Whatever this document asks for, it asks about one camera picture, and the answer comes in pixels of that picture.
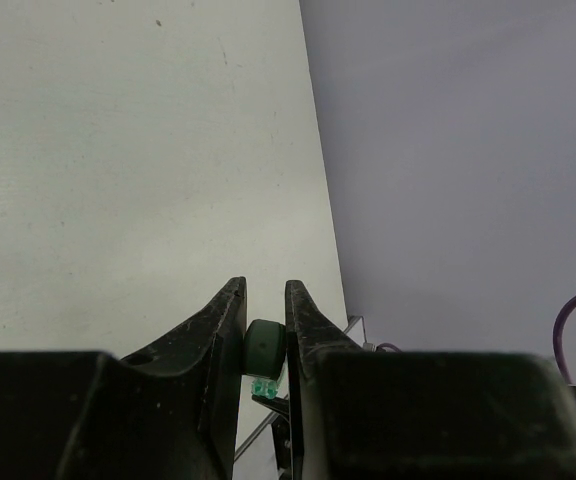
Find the mint green highlighter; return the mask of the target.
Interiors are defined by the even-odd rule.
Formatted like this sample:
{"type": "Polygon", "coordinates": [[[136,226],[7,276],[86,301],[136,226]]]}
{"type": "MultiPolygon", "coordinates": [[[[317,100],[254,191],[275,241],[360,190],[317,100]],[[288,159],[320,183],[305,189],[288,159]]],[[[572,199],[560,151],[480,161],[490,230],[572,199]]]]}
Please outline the mint green highlighter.
{"type": "Polygon", "coordinates": [[[287,351],[285,326],[256,319],[244,336],[242,373],[252,379],[251,393],[268,400],[277,397],[287,351]]]}

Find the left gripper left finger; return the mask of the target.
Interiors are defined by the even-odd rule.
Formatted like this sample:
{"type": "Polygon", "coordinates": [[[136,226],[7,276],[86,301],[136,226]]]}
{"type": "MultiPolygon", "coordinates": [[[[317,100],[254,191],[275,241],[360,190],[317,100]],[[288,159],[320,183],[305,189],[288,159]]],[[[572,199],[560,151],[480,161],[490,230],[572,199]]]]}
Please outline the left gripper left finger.
{"type": "Polygon", "coordinates": [[[228,479],[246,281],[124,358],[0,352],[0,479],[228,479]]]}

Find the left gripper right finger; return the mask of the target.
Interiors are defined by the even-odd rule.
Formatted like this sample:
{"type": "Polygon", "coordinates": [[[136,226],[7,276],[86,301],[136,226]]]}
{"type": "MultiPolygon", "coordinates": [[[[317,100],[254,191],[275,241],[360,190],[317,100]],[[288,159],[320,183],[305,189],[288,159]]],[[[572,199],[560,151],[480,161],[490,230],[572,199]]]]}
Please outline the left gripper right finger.
{"type": "Polygon", "coordinates": [[[297,479],[576,479],[576,398],[532,355],[371,352],[285,287],[297,479]]]}

